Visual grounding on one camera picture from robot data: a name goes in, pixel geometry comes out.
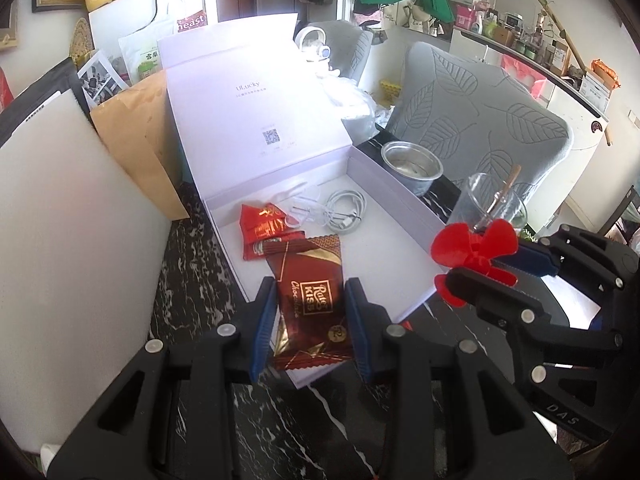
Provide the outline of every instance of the chocolate wrapper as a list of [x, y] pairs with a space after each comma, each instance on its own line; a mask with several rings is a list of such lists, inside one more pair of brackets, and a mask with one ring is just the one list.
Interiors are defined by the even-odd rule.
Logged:
[[271, 203], [263, 208], [242, 204], [240, 229], [244, 245], [276, 237], [288, 228], [284, 223], [285, 214]]
[[293, 231], [292, 233], [284, 233], [275, 238], [268, 238], [268, 240], [260, 240], [253, 244], [247, 244], [244, 246], [242, 252], [243, 260], [257, 260], [258, 258], [264, 258], [264, 244], [267, 242], [285, 242], [287, 240], [301, 240], [305, 237], [304, 231]]
[[264, 254], [278, 282], [275, 367], [291, 370], [350, 359], [340, 238], [266, 242]]

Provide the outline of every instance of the open white box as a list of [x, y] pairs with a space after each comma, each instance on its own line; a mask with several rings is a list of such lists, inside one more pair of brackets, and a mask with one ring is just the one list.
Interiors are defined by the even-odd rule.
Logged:
[[[261, 19], [279, 20], [282, 25], [291, 18]], [[391, 320], [399, 322], [433, 293], [433, 278], [443, 272], [429, 254], [443, 224], [391, 174], [351, 145], [332, 104], [290, 39], [283, 40], [280, 32], [272, 34], [268, 53], [264, 43], [252, 43], [246, 22], [255, 20], [237, 20], [232, 31], [239, 46], [229, 46], [230, 22], [160, 43], [169, 97], [194, 183], [242, 293], [252, 300], [263, 277], [272, 275], [265, 260], [242, 259], [238, 224], [242, 203], [263, 204], [305, 182], [320, 187], [321, 200], [335, 190], [357, 190], [366, 197], [367, 209], [359, 228], [340, 236], [344, 279], [360, 278], [369, 301], [383, 305]], [[220, 34], [220, 26], [227, 28], [226, 34]], [[280, 140], [267, 144], [264, 134], [273, 130]], [[302, 228], [307, 237], [331, 234], [327, 227], [311, 222]], [[329, 369], [287, 373], [300, 387]]]

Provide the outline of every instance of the white charging cable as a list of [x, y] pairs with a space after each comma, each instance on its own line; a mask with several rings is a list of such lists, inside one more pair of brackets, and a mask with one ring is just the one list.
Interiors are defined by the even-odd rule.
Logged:
[[[335, 210], [335, 205], [343, 198], [351, 199], [355, 208], [353, 212], [340, 213]], [[367, 209], [367, 199], [362, 193], [347, 189], [333, 193], [327, 199], [325, 206], [330, 211], [329, 229], [336, 234], [347, 234], [356, 230], [362, 222], [364, 211]]]

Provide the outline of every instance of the marble surface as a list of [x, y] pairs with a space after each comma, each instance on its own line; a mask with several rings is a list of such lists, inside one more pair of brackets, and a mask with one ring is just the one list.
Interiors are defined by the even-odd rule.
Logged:
[[[360, 149], [375, 160], [381, 142], [386, 142], [384, 134]], [[150, 337], [170, 344], [191, 341], [228, 322], [242, 301], [194, 185], [183, 184], [179, 193], [190, 218], [172, 225], [150, 327]], [[423, 201], [446, 221], [458, 195], [456, 187], [441, 178]], [[531, 280], [523, 280], [522, 290], [540, 295], [542, 282]], [[511, 349], [504, 333], [479, 320], [472, 307], [454, 310], [436, 295], [408, 320], [415, 332], [434, 342], [476, 341], [513, 381]], [[169, 472], [180, 478], [185, 476], [187, 392], [184, 383], [168, 462]], [[285, 373], [270, 367], [257, 384], [234, 385], [233, 393], [243, 480], [369, 480], [380, 468], [390, 392], [385, 386], [363, 384], [353, 363], [345, 362], [301, 390]], [[438, 405], [437, 388], [431, 395]], [[443, 478], [442, 417], [436, 413], [436, 471]]]

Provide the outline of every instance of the wooden stick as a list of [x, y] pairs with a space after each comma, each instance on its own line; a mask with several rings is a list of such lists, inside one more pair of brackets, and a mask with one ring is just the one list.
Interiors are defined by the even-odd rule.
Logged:
[[520, 171], [522, 171], [522, 166], [519, 165], [519, 164], [514, 164], [511, 167], [511, 171], [509, 172], [509, 176], [507, 177], [507, 181], [504, 183], [504, 187], [502, 188], [502, 190], [500, 192], [500, 198], [505, 196], [507, 194], [508, 190], [511, 189], [511, 186], [513, 186], [513, 183], [516, 181], [518, 175], [520, 174]]
[[509, 190], [513, 186], [513, 183], [516, 181], [521, 170], [522, 166], [519, 164], [514, 164], [511, 167], [511, 171], [509, 172], [509, 176], [507, 177], [504, 186], [502, 186], [502, 189], [500, 190], [500, 193], [498, 193], [498, 196], [495, 198], [494, 203], [491, 204], [491, 207], [489, 208], [489, 211], [487, 211], [487, 214], [491, 215], [494, 209], [498, 207], [498, 204], [502, 201], [502, 198], [509, 192]]
[[607, 141], [607, 146], [610, 146], [613, 144], [613, 140], [611, 140], [611, 137], [609, 137], [609, 127], [607, 126], [604, 129], [604, 138]]
[[580, 54], [578, 54], [578, 50], [576, 49], [576, 47], [574, 45], [574, 42], [571, 40], [569, 35], [566, 33], [566, 30], [564, 29], [564, 27], [560, 23], [560, 20], [558, 20], [558, 17], [555, 15], [555, 13], [549, 7], [548, 1], [547, 0], [537, 0], [537, 1], [540, 3], [540, 5], [542, 5], [542, 8], [545, 9], [546, 13], [551, 17], [553, 22], [556, 24], [556, 27], [558, 27], [558, 30], [560, 31], [560, 37], [563, 40], [565, 40], [567, 42], [567, 44], [569, 45], [569, 48], [571, 49], [571, 52], [574, 53], [575, 59], [578, 62], [578, 65], [580, 66], [580, 68], [584, 72], [587, 72], [586, 66], [585, 66], [584, 62], [582, 61], [582, 57], [580, 56]]

